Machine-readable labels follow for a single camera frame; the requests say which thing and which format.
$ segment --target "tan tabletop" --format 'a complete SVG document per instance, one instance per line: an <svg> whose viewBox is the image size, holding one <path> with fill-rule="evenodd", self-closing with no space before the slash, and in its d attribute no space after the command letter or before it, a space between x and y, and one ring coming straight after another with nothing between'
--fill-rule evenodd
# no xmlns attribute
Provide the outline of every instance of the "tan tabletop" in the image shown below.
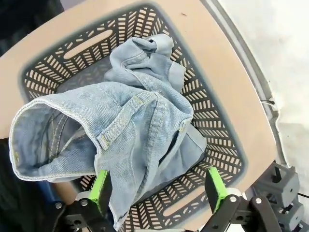
<svg viewBox="0 0 309 232"><path fill-rule="evenodd" d="M11 121L23 105L17 77L38 54L72 32L78 31L115 9L137 0L88 0L36 29L0 58L0 137L9 135ZM276 145L254 87L229 41L199 0L155 0L169 15L184 41L210 79L213 89L233 124L248 159L246 175L237 184L245 191L276 156ZM74 192L56 184L69 201ZM210 210L186 225L196 230Z"/></svg>

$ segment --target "blue clothing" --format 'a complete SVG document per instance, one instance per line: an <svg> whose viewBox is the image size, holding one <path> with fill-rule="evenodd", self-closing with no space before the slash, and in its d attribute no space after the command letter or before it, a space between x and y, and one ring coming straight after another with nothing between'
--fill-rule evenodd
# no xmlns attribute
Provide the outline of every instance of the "blue clothing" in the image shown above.
<svg viewBox="0 0 309 232"><path fill-rule="evenodd" d="M10 154L28 181L67 181L109 170L119 229L145 192L185 173L206 139L180 94L185 68L165 34L131 38L110 55L104 82L36 98L15 116Z"/></svg>

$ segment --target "gray plastic basket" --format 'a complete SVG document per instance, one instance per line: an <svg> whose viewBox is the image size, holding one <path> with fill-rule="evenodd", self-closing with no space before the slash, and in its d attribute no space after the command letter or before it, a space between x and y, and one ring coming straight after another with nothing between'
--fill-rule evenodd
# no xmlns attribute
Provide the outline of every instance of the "gray plastic basket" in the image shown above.
<svg viewBox="0 0 309 232"><path fill-rule="evenodd" d="M72 53L85 41L108 30L112 32L109 37L76 54ZM102 81L104 73L110 68L108 56L113 49L130 37L147 37L158 33L165 33L173 38L171 59L186 68L182 94L194 109L192 124L207 138L208 145L205 158L200 163L156 194L132 206L121 231L132 231L136 228L174 228L183 224L206 206L205 193L198 195L176 212L169 215L164 212L204 185L205 170L208 166L217 167L227 185L240 178L246 167L246 159L241 153L236 133L208 85L207 78L193 62L194 58L182 42L181 35L154 3L131 5L112 15L104 16L100 21L82 28L61 43L52 45L48 51L28 64L20 79L20 90L27 101L97 83ZM92 188L94 178L85 176L80 179L79 189Z"/></svg>

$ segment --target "metal bolt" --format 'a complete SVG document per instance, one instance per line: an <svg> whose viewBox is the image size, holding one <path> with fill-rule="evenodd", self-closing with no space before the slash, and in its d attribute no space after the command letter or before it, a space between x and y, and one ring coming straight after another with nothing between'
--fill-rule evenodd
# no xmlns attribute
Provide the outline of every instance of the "metal bolt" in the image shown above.
<svg viewBox="0 0 309 232"><path fill-rule="evenodd" d="M236 197L230 197L230 201L235 202L235 201L237 201L237 199L236 199Z"/></svg>
<svg viewBox="0 0 309 232"><path fill-rule="evenodd" d="M262 199L261 199L261 198L256 198L256 199L255 199L255 202L256 202L257 204L260 204L260 203L262 203Z"/></svg>
<svg viewBox="0 0 309 232"><path fill-rule="evenodd" d="M88 205L88 201L87 201L87 200L82 200L82 201L81 201L81 205L82 205L82 206Z"/></svg>
<svg viewBox="0 0 309 232"><path fill-rule="evenodd" d="M58 202L58 203L55 204L55 206L56 206L56 209L60 209L62 207L62 204L60 202Z"/></svg>

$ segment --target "white floor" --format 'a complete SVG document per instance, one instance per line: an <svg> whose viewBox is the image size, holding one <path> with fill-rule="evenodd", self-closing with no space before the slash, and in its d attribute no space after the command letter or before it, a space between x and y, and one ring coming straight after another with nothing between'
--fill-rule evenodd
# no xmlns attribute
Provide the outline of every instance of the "white floor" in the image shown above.
<svg viewBox="0 0 309 232"><path fill-rule="evenodd" d="M83 0L62 0L68 9ZM286 161L309 195L309 1L220 0L264 73L280 111ZM304 220L309 223L309 199Z"/></svg>

